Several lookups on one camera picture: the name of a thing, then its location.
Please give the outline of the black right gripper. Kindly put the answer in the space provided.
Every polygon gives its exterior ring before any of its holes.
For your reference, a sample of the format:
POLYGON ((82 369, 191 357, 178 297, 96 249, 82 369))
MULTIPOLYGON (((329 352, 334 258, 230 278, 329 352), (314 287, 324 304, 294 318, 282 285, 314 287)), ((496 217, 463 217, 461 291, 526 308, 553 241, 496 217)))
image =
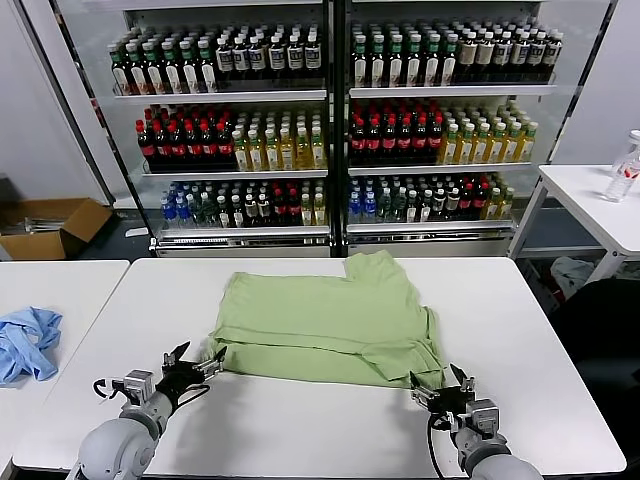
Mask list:
POLYGON ((411 398, 421 407, 428 407, 430 426, 450 426, 449 416, 464 414, 466 404, 476 399, 475 378, 453 363, 450 364, 450 370, 458 385, 435 391, 423 386, 417 376, 409 372, 411 398))

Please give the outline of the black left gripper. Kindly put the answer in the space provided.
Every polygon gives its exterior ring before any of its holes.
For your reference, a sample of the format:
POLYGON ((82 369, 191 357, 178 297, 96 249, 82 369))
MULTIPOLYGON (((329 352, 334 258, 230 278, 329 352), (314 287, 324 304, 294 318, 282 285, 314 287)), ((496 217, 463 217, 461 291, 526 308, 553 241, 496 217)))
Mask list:
POLYGON ((189 361, 182 359, 189 346, 190 341, 186 341, 163 355, 163 378, 156 384, 156 391, 165 395, 172 407, 181 407, 207 393, 210 386, 205 384, 204 377, 214 377, 223 371, 226 346, 194 369, 189 361), (196 391, 196 394, 181 402, 180 398, 189 391, 196 391))

